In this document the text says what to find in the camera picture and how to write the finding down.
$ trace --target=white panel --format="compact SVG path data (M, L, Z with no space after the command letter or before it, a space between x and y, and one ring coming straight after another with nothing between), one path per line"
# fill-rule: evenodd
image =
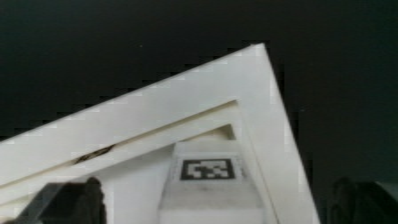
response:
M0 194L12 181L230 101L237 102L245 126L234 131L246 132L252 161L261 169L253 173L266 186L278 223L317 223L262 45L250 46L0 143Z

